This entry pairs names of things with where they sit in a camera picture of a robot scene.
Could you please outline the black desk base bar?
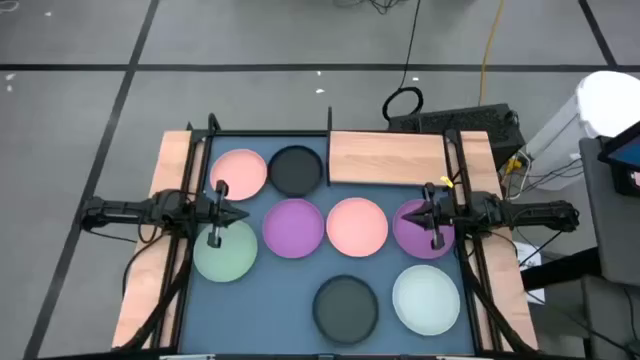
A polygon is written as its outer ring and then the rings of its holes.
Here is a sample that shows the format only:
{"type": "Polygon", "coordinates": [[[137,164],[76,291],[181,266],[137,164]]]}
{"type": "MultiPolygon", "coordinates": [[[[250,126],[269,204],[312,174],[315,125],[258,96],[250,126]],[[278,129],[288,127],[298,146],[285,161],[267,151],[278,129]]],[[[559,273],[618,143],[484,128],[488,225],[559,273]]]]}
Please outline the black desk base bar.
{"type": "Polygon", "coordinates": [[[599,250],[586,249],[520,272],[526,291],[578,280],[586,275],[601,275],[599,250]]]}

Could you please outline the purple round plate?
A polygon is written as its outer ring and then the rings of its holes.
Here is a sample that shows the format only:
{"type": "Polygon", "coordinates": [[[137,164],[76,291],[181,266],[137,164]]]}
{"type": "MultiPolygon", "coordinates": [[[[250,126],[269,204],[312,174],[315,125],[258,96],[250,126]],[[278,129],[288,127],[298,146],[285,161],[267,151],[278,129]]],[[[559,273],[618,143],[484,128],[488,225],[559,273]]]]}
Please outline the purple round plate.
{"type": "Polygon", "coordinates": [[[267,247],[286,259],[312,254],[324,237],[324,216],[303,199],[282,200],[265,215],[262,236],[267,247]]]}
{"type": "Polygon", "coordinates": [[[440,226],[439,232],[444,238],[444,246],[433,249],[433,232],[403,219],[404,215],[417,210],[422,203],[422,199],[409,200],[396,211],[393,217],[393,235],[397,244],[409,255],[420,259],[436,259],[444,256],[452,248],[455,230],[453,226],[440,226]]]}

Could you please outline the grey cabinet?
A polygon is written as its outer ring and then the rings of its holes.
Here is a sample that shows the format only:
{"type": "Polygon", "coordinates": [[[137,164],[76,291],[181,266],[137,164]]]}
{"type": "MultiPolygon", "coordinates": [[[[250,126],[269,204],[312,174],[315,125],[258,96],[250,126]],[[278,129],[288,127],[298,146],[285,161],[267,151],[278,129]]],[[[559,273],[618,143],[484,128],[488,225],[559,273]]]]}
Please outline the grey cabinet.
{"type": "Polygon", "coordinates": [[[579,142],[601,271],[581,281],[593,355],[640,360],[640,198],[618,194],[597,139],[579,142]]]}

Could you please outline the white paper sheet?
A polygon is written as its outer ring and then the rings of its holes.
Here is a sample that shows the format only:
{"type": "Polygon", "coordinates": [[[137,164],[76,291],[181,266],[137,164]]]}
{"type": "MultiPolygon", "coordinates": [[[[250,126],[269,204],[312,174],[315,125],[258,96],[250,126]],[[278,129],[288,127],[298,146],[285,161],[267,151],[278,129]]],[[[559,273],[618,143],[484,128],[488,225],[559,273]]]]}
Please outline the white paper sheet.
{"type": "MultiPolygon", "coordinates": [[[[524,243],[515,243],[517,250],[517,259],[519,269],[521,271],[528,270],[529,268],[537,267],[542,264],[542,257],[540,253],[534,254],[536,247],[524,243]]],[[[532,304],[543,305],[545,303],[545,292],[543,289],[527,290],[527,301],[532,304]]]]}

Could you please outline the white waste bin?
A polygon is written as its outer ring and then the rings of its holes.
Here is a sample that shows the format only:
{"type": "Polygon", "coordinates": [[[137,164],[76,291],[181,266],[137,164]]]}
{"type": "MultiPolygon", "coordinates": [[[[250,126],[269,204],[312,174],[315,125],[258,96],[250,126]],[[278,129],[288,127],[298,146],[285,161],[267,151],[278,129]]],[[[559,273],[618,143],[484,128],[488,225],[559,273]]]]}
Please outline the white waste bin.
{"type": "Polygon", "coordinates": [[[558,191],[582,176],[579,141],[613,138],[640,121],[640,79],[598,71],[584,77],[526,144],[529,190],[558,191]]]}

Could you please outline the green round plate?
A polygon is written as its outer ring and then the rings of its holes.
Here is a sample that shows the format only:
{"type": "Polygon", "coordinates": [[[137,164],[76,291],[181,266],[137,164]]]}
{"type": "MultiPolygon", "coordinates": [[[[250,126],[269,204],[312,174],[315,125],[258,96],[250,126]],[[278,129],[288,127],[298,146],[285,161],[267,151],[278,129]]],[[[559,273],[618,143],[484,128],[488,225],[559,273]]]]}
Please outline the green round plate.
{"type": "Polygon", "coordinates": [[[197,271],[207,280],[218,283],[232,282],[244,276],[258,253],[257,237],[252,228],[243,221],[221,228],[219,247],[208,244],[210,235],[214,235],[213,226],[207,225],[196,239],[193,261],[197,271]]]}

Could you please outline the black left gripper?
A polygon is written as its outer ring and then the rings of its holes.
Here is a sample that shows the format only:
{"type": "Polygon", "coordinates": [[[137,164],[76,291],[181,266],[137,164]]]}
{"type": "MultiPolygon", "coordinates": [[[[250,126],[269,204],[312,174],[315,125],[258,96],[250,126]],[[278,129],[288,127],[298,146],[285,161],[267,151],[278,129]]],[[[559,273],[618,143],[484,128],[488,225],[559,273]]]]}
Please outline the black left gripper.
{"type": "Polygon", "coordinates": [[[222,245],[221,232],[226,227],[226,213],[237,215],[228,221],[227,227],[244,220],[249,213],[235,207],[231,203],[227,203],[226,197],[229,192],[229,186],[224,180],[218,180],[215,184],[214,199],[211,200],[205,195],[195,198],[195,220],[197,224],[208,224],[210,230],[205,232],[202,230],[194,243],[197,249],[200,243],[204,243],[210,248],[220,248],[222,245]]]}

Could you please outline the black computer case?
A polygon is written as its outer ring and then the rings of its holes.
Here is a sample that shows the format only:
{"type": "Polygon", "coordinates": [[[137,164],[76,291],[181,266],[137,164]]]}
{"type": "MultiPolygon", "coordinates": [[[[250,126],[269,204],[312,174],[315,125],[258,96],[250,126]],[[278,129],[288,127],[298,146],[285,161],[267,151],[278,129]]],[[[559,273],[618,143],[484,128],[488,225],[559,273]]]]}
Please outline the black computer case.
{"type": "Polygon", "coordinates": [[[518,114],[506,103],[398,116],[388,121],[391,132],[435,134],[453,128],[485,131],[497,169],[525,145],[518,114]]]}

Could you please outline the black round plate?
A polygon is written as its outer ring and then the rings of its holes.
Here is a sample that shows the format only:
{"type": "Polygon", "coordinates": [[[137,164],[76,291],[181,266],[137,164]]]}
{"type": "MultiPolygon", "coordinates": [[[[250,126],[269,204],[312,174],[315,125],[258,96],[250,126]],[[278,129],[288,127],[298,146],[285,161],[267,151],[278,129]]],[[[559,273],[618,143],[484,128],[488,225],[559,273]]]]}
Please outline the black round plate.
{"type": "Polygon", "coordinates": [[[328,341],[355,345],[366,340],[379,319],[379,302],[364,280],[352,275],[337,275],[326,280],[312,302],[316,328],[328,341]]]}
{"type": "Polygon", "coordinates": [[[268,179],[287,197],[304,197],[313,192],[323,176],[320,156],[302,145],[291,145],[276,152],[268,164],[268,179]]]}

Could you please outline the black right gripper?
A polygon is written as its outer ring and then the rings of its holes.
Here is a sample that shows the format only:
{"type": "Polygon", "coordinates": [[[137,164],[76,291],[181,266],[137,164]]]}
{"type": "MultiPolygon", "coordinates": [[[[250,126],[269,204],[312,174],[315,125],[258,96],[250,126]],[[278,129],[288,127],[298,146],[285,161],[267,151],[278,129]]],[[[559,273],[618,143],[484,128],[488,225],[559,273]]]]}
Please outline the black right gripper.
{"type": "Polygon", "coordinates": [[[405,216],[422,215],[424,213],[423,204],[404,204],[400,208],[401,222],[408,227],[429,229],[432,232],[431,248],[433,250],[442,249],[446,240],[455,240],[455,225],[451,216],[445,212],[441,203],[436,199],[436,187],[433,183],[426,183],[424,188],[426,196],[426,210],[423,217],[405,216]]]}

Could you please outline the white round plate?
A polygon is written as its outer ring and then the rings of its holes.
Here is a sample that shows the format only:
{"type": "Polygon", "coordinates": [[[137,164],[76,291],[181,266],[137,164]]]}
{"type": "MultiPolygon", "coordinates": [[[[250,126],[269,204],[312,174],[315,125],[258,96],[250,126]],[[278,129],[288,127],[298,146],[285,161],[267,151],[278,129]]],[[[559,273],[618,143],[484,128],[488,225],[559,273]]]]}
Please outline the white round plate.
{"type": "Polygon", "coordinates": [[[451,278],[430,265],[414,265],[395,280],[392,304],[398,319],[421,336],[441,335],[460,314],[460,295],[451,278]]]}

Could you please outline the blue table mat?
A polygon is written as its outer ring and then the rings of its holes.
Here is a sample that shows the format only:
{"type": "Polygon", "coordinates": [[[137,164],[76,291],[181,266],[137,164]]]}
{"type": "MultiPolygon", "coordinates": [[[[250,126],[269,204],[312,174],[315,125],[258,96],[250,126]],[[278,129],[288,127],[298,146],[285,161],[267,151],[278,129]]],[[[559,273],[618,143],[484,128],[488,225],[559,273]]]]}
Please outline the blue table mat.
{"type": "MultiPolygon", "coordinates": [[[[212,165],[233,149],[251,149],[268,162],[281,148],[303,145],[326,161],[325,137],[217,137],[213,140],[212,165]]],[[[326,235],[321,246],[302,259],[284,259],[268,249],[262,239],[266,212],[284,199],[270,183],[256,196],[234,205],[250,213],[246,221],[258,237],[257,258],[237,281],[214,283],[194,267],[183,314],[180,339],[182,354],[382,354],[382,355],[467,355],[474,352],[460,266],[452,250],[438,259],[424,261],[405,253],[396,243],[392,218],[408,200],[421,199],[419,187],[332,184],[320,186],[305,200],[314,204],[326,219],[339,201],[362,197],[376,203],[389,222],[384,246],[366,258],[342,255],[326,235]],[[392,305],[392,288],[405,269],[428,264],[445,272],[458,288],[461,312],[447,332],[421,336],[398,319],[392,305]],[[336,275],[352,275],[373,289],[379,304],[379,319],[372,334],[353,346],[335,345],[318,331],[312,316],[312,302],[318,288],[336,275]]]]}

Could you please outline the black monitor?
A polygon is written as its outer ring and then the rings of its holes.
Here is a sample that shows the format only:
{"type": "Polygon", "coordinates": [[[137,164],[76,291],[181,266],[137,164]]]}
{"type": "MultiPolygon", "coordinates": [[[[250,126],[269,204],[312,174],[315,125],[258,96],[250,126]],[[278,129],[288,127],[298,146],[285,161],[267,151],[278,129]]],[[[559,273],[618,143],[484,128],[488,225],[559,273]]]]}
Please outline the black monitor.
{"type": "Polygon", "coordinates": [[[617,193],[640,198],[640,121],[613,138],[602,138],[598,160],[609,166],[617,193]]]}

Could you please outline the pink round plate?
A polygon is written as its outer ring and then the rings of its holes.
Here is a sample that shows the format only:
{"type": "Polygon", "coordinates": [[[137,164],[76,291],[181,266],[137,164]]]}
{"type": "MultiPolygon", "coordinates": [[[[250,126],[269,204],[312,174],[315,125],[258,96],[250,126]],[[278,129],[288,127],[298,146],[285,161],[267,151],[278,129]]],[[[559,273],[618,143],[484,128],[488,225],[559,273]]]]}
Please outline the pink round plate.
{"type": "Polygon", "coordinates": [[[233,149],[222,154],[212,165],[210,184],[216,189],[219,180],[228,186],[227,199],[241,201],[256,195],[267,178],[264,159],[250,149],[233,149]]]}
{"type": "Polygon", "coordinates": [[[371,200],[346,198],[329,212],[326,232],[330,243],[343,255],[368,257],[380,250],[388,236],[388,222],[382,209],[371,200]]]}

